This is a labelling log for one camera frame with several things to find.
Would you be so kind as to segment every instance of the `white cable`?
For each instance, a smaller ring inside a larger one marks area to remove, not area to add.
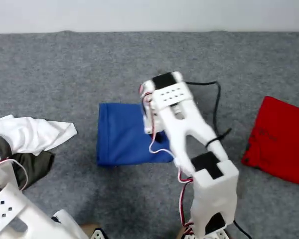
[[[150,152],[150,153],[153,153],[153,154],[157,154],[157,153],[159,153],[159,152],[166,152],[166,153],[168,153],[170,156],[172,156],[172,157],[173,157],[173,160],[174,160],[174,159],[175,159],[175,155],[174,155],[170,150],[168,150],[168,149],[161,148],[161,149],[159,149],[159,150],[157,150],[157,151],[153,151],[153,150],[152,150],[152,146],[153,146],[153,144],[155,143],[155,139],[156,139],[156,134],[157,134],[157,132],[155,131],[154,114],[153,114],[153,111],[152,111],[152,108],[151,108],[150,103],[149,103],[149,108],[150,108],[150,112],[151,112],[151,123],[152,123],[152,126],[153,126],[153,132],[152,132],[152,134],[153,134],[153,139],[152,139],[152,141],[151,141],[151,143],[150,143],[150,145],[149,145],[149,152]]]
[[[15,159],[5,159],[3,161],[0,161],[0,165],[3,163],[6,163],[6,162],[14,162],[24,170],[26,181],[25,181],[24,186],[21,188],[21,191],[23,191],[29,182],[29,176],[28,176],[28,173],[27,173],[25,167],[22,164],[20,164],[18,161],[16,161]]]

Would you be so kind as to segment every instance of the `red wire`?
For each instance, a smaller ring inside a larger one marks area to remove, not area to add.
[[[144,99],[145,99],[145,96],[147,95],[151,95],[152,92],[146,92],[144,93],[143,97],[142,97],[142,104],[144,104]],[[152,119],[152,134],[153,134],[153,138],[155,137],[155,121],[154,121],[154,113],[153,113],[153,110],[150,108],[150,112],[151,112],[151,119]],[[184,195],[185,195],[185,189],[186,189],[186,186],[189,184],[189,183],[192,183],[193,182],[193,179],[192,178],[189,178],[189,179],[182,179],[181,177],[181,169],[179,168],[178,169],[178,180],[182,183],[185,183],[182,191],[181,191],[181,194],[180,194],[180,205],[179,205],[179,210],[180,210],[180,219],[181,219],[181,223],[184,227],[189,227],[191,225],[193,225],[194,223],[193,222],[188,222],[188,223],[185,223],[185,214],[184,214],[184,207],[183,207],[183,200],[184,200]],[[193,234],[193,231],[192,231],[192,228],[188,228],[185,230],[186,235],[192,235]]]
[[[184,206],[183,206],[183,201],[184,201],[184,195],[185,195],[185,189],[186,189],[186,186],[189,184],[189,183],[192,183],[193,180],[190,179],[187,183],[185,183],[183,189],[181,190],[181,193],[180,193],[180,202],[179,202],[179,211],[180,211],[180,219],[181,219],[181,223],[184,227],[187,227],[189,225],[192,225],[193,222],[190,222],[190,223],[185,223],[185,214],[184,214]]]

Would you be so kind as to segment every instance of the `white cloth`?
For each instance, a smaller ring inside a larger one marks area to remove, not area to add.
[[[32,117],[0,118],[0,136],[9,144],[12,153],[33,153],[53,149],[77,135],[72,123],[46,121]]]

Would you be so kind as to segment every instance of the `dark green cloth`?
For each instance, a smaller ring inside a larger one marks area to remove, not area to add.
[[[38,156],[35,156],[32,153],[17,153],[11,158],[17,160],[25,167],[29,177],[29,181],[26,186],[26,188],[28,188],[33,183],[47,175],[53,164],[54,154],[47,151],[42,151]],[[13,164],[13,169],[19,187],[23,187],[26,182],[23,169],[17,164]]]

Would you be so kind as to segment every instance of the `black cable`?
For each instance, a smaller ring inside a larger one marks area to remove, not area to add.
[[[217,135],[216,138],[212,139],[211,141],[209,141],[207,144],[206,144],[206,148],[214,141],[221,141],[225,136],[227,136],[230,131],[231,131],[231,128],[229,128],[224,134],[222,135],[219,135],[219,131],[218,131],[218,128],[217,128],[217,111],[218,111],[218,105],[219,105],[219,100],[220,100],[220,94],[221,94],[221,86],[220,84],[218,83],[218,81],[211,81],[211,82],[205,82],[205,83],[199,83],[199,82],[186,82],[187,84],[189,85],[199,85],[199,86],[208,86],[208,85],[217,85],[217,88],[218,88],[218,93],[217,93],[217,98],[216,98],[216,102],[215,102],[215,107],[214,107],[214,112],[213,112],[213,126],[214,126],[214,131]],[[246,237],[248,237],[248,239],[253,239],[244,229],[242,229],[238,223],[236,222],[236,220],[234,220],[234,225],[243,233],[245,234]]]
[[[205,148],[207,148],[212,142],[215,142],[217,140],[222,141],[231,131],[231,128],[229,128],[226,132],[224,132],[222,135],[212,139],[211,141],[209,141],[206,145]]]
[[[236,222],[236,220],[234,219],[234,225],[243,233],[243,234],[245,234],[246,235],[246,237],[248,237],[249,239],[253,239],[252,237],[251,237],[251,235],[249,235],[244,229],[242,229],[239,225],[238,225],[238,223]]]

